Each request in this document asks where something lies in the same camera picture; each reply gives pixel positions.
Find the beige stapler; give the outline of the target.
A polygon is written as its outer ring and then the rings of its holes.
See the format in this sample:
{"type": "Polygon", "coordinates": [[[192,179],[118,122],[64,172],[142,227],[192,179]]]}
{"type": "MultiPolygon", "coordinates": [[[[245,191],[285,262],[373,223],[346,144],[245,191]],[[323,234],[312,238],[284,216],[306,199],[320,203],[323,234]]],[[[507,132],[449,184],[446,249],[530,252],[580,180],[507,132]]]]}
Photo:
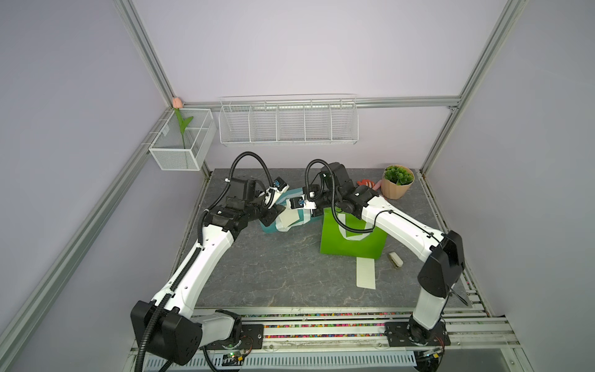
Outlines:
{"type": "Polygon", "coordinates": [[[404,261],[398,256],[398,254],[396,252],[390,252],[389,254],[387,254],[390,262],[396,267],[396,268],[402,268],[404,265],[404,261]]]}

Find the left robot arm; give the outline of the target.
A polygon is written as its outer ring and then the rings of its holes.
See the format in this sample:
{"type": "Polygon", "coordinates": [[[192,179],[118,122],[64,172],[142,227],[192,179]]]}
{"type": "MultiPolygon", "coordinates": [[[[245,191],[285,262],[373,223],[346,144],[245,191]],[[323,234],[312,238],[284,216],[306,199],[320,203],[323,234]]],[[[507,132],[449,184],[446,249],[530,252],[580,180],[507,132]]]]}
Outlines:
{"type": "Polygon", "coordinates": [[[148,353],[165,359],[165,368],[185,365],[198,350],[220,343],[237,347],[243,338],[242,318],[223,309],[192,321],[198,297],[224,253],[248,223],[269,226],[284,210],[277,200],[288,190],[282,178],[260,194],[257,181],[226,178],[226,187],[198,219],[198,238],[181,266],[149,302],[139,301],[130,317],[139,351],[135,369],[141,371],[148,353]]]}

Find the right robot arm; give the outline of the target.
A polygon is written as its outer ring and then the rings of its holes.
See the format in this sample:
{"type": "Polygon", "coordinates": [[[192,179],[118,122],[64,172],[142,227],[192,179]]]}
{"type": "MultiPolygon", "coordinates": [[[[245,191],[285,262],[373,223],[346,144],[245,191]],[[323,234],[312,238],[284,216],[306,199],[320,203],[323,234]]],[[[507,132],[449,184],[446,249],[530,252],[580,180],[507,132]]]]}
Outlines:
{"type": "Polygon", "coordinates": [[[421,260],[421,290],[407,335],[420,346],[434,339],[445,340],[439,335],[439,324],[466,266],[462,237],[452,230],[432,229],[390,204],[379,192],[355,185],[340,163],[314,159],[305,168],[304,180],[301,206],[316,212],[329,209],[338,226],[350,233],[371,234],[381,229],[421,260]]]}

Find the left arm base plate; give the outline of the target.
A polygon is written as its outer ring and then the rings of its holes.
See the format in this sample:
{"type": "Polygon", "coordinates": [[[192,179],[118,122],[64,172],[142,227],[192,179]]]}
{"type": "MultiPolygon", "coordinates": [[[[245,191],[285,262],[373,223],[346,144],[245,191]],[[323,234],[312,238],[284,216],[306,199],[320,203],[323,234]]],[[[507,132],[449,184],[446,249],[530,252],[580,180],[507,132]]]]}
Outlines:
{"type": "Polygon", "coordinates": [[[225,340],[215,341],[206,346],[208,350],[260,350],[264,341],[264,325],[259,323],[242,324],[239,330],[225,340]]]}

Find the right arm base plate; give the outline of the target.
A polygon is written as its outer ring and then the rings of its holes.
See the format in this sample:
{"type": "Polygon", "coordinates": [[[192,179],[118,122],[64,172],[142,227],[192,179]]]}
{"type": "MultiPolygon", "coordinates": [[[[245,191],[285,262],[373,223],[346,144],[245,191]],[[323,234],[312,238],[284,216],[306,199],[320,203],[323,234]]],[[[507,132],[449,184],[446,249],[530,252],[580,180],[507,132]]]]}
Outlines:
{"type": "Polygon", "coordinates": [[[384,335],[390,347],[447,347],[451,345],[444,322],[427,330],[409,321],[386,322],[384,335]]]}

